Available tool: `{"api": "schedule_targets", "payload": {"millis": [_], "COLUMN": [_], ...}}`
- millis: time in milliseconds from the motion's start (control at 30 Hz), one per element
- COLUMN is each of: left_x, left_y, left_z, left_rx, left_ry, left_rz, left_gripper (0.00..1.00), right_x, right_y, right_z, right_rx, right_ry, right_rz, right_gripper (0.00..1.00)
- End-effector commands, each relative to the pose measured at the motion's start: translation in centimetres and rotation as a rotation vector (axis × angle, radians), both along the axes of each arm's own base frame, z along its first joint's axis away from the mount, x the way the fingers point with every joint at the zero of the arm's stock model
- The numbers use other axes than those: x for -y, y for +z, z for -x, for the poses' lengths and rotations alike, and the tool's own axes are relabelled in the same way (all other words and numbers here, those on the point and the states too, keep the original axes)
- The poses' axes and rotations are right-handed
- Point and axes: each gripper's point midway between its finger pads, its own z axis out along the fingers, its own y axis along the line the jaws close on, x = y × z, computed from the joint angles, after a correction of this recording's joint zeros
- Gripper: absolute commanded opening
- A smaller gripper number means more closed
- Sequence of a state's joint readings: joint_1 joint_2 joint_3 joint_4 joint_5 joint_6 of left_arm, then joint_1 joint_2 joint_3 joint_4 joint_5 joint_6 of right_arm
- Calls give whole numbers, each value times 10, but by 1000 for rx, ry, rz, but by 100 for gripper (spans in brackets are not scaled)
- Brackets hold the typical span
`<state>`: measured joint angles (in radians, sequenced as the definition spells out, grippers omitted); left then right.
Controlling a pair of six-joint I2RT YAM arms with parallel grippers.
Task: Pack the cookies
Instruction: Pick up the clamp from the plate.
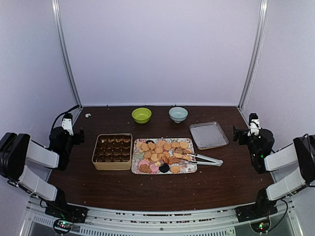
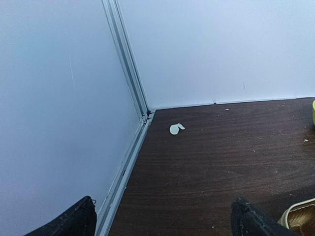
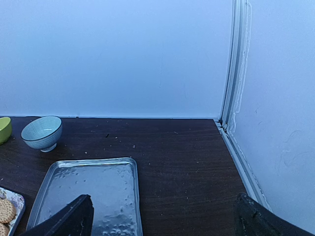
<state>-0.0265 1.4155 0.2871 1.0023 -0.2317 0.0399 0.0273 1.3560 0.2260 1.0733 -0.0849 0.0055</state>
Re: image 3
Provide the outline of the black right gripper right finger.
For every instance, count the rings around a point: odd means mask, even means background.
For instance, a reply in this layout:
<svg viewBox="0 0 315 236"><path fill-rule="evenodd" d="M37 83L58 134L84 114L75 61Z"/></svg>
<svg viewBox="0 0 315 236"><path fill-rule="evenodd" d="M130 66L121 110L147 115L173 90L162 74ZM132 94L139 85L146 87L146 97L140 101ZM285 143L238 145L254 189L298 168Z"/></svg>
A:
<svg viewBox="0 0 315 236"><path fill-rule="evenodd" d="M270 212L261 204L240 193L235 202L237 236L311 236L307 232Z"/></svg>

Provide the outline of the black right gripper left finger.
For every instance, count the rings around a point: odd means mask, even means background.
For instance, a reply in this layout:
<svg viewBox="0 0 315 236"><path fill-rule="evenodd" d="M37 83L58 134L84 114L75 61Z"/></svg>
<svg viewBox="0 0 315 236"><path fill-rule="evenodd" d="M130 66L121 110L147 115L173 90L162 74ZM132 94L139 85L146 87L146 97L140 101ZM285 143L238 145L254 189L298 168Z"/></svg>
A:
<svg viewBox="0 0 315 236"><path fill-rule="evenodd" d="M80 195L46 221L27 230L24 236L90 236L94 207L90 195Z"/></svg>

